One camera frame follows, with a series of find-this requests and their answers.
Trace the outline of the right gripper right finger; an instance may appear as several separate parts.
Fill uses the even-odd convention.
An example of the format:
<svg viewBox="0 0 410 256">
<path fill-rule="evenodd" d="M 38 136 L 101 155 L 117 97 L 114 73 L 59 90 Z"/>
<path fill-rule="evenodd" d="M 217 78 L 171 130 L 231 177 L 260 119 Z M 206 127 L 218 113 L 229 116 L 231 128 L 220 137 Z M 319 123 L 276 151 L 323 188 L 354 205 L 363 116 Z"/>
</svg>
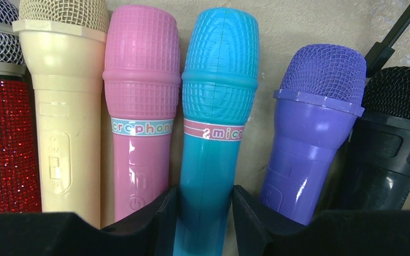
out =
<svg viewBox="0 0 410 256">
<path fill-rule="evenodd" d="M 304 226 L 239 185 L 232 204 L 240 255 L 410 255 L 410 210 L 323 211 Z"/>
</svg>

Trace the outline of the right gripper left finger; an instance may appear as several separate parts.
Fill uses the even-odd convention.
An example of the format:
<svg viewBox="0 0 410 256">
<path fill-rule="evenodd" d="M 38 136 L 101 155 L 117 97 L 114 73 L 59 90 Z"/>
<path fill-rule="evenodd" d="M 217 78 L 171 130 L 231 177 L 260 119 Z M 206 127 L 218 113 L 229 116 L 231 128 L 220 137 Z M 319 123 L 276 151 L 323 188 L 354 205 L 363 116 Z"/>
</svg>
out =
<svg viewBox="0 0 410 256">
<path fill-rule="evenodd" d="M 75 213 L 0 213 L 0 255 L 172 255 L 178 188 L 97 229 Z"/>
</svg>

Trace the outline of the purple microphone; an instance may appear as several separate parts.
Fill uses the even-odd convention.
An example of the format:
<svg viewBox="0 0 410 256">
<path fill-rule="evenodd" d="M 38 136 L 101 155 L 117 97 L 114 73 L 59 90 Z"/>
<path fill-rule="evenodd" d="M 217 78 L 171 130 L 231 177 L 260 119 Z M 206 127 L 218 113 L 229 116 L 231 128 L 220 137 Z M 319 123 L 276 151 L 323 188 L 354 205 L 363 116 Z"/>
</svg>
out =
<svg viewBox="0 0 410 256">
<path fill-rule="evenodd" d="M 356 50 L 311 44 L 293 56 L 278 90 L 261 202 L 307 225 L 329 167 L 362 116 L 366 61 Z"/>
</svg>

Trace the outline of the red glitter microphone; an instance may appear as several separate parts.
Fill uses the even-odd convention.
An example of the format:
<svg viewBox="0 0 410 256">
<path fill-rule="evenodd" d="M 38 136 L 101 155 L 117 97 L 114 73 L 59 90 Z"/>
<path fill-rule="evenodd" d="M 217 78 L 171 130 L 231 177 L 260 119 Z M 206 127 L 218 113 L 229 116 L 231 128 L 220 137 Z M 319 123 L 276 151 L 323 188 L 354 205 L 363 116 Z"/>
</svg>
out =
<svg viewBox="0 0 410 256">
<path fill-rule="evenodd" d="M 42 210 L 26 65 L 12 30 L 17 18 L 17 8 L 0 1 L 0 213 Z"/>
</svg>

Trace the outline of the pink microphone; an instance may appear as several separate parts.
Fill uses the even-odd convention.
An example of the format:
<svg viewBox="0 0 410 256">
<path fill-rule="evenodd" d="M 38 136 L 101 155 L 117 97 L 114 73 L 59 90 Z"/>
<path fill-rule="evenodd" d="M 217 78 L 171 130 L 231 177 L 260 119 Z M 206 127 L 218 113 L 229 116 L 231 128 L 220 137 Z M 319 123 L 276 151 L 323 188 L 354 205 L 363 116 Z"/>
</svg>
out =
<svg viewBox="0 0 410 256">
<path fill-rule="evenodd" d="M 108 30 L 102 76 L 113 132 L 114 215 L 119 221 L 168 186 L 181 82 L 175 18 L 146 5 L 118 7 Z"/>
</svg>

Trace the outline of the black orange-tipped microphone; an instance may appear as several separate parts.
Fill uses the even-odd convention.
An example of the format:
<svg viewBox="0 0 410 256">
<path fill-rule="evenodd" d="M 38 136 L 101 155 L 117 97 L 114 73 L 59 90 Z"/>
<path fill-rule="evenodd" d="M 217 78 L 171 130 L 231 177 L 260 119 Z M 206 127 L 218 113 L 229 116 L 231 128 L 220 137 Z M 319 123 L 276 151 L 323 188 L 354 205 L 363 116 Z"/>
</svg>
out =
<svg viewBox="0 0 410 256">
<path fill-rule="evenodd" d="M 332 209 L 400 210 L 410 193 L 410 67 L 367 83 Z"/>
</svg>

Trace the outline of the teal microphone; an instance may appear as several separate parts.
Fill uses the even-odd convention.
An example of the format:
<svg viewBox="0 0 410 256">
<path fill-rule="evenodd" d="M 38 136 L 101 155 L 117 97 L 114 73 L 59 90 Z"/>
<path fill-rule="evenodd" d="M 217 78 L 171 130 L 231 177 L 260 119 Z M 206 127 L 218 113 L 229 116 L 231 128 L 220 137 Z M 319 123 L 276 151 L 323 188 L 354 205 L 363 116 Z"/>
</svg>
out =
<svg viewBox="0 0 410 256">
<path fill-rule="evenodd" d="M 182 74 L 184 146 L 174 255 L 222 254 L 258 66 L 258 22 L 251 14 L 228 7 L 199 14 Z"/>
</svg>

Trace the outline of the cream microphone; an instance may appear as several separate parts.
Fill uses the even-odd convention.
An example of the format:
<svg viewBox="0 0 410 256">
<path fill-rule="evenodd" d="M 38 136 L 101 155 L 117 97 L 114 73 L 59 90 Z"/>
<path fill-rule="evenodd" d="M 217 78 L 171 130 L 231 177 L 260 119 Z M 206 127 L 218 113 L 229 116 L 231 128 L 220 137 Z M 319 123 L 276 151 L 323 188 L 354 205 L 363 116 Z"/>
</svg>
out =
<svg viewBox="0 0 410 256">
<path fill-rule="evenodd" d="M 100 227 L 104 1 L 21 1 L 18 34 L 35 94 L 42 210 Z"/>
</svg>

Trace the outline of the tripod shock mount stand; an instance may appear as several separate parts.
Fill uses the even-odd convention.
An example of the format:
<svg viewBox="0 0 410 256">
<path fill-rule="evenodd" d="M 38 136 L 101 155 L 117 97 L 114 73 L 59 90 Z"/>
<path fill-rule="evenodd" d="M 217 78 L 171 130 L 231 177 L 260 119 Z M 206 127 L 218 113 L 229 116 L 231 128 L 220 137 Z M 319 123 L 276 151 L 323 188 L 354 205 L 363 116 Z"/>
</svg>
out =
<svg viewBox="0 0 410 256">
<path fill-rule="evenodd" d="M 366 78 L 373 77 L 388 62 L 395 50 L 392 48 L 410 24 L 410 4 L 396 21 L 382 42 L 375 42 L 365 55 Z"/>
</svg>

